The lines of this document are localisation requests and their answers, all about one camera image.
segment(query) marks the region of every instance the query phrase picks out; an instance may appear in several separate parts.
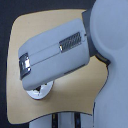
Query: white round disc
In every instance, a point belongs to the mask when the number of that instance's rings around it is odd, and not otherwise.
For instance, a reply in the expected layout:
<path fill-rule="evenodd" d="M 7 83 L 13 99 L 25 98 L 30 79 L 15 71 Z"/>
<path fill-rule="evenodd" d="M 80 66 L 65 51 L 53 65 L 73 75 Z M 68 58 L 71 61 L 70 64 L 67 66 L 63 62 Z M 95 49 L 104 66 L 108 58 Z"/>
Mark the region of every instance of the white round disc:
<path fill-rule="evenodd" d="M 48 93 L 50 92 L 51 88 L 53 86 L 53 81 L 45 84 L 45 85 L 41 85 L 40 90 L 31 90 L 31 91 L 27 91 L 28 95 L 31 96 L 33 99 L 39 100 L 44 98 L 45 96 L 48 95 Z"/>

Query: robotic arm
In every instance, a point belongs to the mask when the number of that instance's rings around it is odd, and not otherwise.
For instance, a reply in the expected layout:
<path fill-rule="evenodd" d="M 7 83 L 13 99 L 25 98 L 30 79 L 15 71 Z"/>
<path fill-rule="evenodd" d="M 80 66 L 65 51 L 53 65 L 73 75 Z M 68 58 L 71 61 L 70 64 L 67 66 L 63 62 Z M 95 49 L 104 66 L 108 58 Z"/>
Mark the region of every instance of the robotic arm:
<path fill-rule="evenodd" d="M 128 0 L 97 0 L 83 13 L 83 22 L 70 21 L 19 49 L 23 87 L 36 89 L 87 65 L 96 55 L 109 64 L 109 76 L 95 100 L 94 127 L 128 128 L 127 42 Z"/>

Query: tan paper sheet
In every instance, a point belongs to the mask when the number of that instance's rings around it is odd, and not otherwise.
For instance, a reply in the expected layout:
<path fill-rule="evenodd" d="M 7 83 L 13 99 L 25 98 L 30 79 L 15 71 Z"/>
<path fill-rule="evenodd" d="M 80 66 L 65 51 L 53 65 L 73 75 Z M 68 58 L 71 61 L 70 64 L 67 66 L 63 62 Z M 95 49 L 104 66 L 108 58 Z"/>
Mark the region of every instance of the tan paper sheet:
<path fill-rule="evenodd" d="M 7 65 L 7 115 L 12 124 L 40 116 L 78 111 L 92 114 L 96 95 L 107 78 L 105 64 L 95 57 L 88 66 L 55 80 L 51 92 L 42 100 L 33 100 L 23 90 L 19 75 L 18 49 L 29 38 L 75 18 L 84 10 L 57 10 L 23 15 L 13 24 Z"/>

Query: gray vent grille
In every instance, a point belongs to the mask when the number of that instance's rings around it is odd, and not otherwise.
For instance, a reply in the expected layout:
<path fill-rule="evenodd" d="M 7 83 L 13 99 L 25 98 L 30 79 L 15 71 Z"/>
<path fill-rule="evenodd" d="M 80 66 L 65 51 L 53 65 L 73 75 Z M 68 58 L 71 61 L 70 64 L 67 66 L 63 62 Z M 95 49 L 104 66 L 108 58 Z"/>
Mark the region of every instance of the gray vent grille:
<path fill-rule="evenodd" d="M 62 40 L 59 42 L 61 52 L 65 52 L 71 48 L 76 47 L 77 45 L 81 44 L 81 36 L 80 32 Z"/>

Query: gray plastic casing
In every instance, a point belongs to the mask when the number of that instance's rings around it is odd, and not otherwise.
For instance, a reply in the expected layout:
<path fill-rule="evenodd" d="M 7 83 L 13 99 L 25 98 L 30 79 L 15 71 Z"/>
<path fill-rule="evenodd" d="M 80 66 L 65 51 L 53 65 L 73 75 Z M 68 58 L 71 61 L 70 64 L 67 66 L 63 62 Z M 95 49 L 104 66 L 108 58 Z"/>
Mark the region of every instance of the gray plastic casing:
<path fill-rule="evenodd" d="M 61 52 L 59 42 L 80 32 L 81 44 Z M 28 53 L 31 72 L 22 79 L 25 90 L 33 90 L 64 76 L 89 62 L 86 32 L 81 19 L 43 32 L 24 43 L 19 49 L 19 58 Z"/>

